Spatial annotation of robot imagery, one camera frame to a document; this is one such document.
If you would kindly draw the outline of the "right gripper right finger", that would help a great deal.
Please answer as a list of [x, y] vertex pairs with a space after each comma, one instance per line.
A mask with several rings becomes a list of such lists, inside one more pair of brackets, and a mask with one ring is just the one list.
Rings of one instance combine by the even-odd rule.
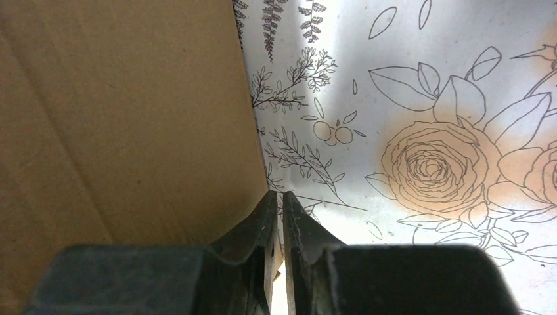
[[293, 192], [283, 198], [283, 238], [289, 314], [332, 314], [327, 249], [344, 246], [313, 219]]

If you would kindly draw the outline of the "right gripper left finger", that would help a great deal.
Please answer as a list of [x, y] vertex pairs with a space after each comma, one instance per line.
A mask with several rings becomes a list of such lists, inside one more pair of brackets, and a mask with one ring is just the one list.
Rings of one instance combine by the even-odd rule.
[[277, 193], [268, 191], [254, 210], [210, 248], [223, 263], [227, 314], [270, 314], [277, 273]]

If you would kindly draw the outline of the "brown cardboard box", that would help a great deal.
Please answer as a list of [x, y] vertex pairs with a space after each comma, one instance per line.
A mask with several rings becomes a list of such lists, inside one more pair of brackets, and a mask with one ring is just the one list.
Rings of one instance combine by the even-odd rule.
[[267, 189], [230, 1], [1, 2], [1, 313], [74, 244], [216, 239]]

